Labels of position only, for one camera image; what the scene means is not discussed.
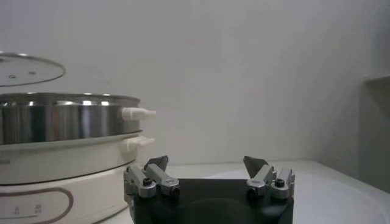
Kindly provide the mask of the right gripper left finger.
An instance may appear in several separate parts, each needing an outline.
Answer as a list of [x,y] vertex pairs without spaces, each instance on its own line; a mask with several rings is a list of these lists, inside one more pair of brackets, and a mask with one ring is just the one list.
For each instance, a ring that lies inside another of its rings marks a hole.
[[169,162],[167,155],[151,158],[140,167],[132,164],[123,173],[124,201],[130,203],[134,197],[150,199],[158,193],[174,200],[180,197],[180,182],[165,171]]

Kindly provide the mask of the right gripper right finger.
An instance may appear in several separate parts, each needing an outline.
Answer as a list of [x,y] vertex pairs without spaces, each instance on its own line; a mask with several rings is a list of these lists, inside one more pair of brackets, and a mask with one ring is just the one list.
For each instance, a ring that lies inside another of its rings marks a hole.
[[243,163],[250,176],[246,181],[250,199],[258,199],[267,194],[277,200],[293,198],[296,178],[292,169],[282,167],[277,172],[264,159],[251,156],[244,156]]

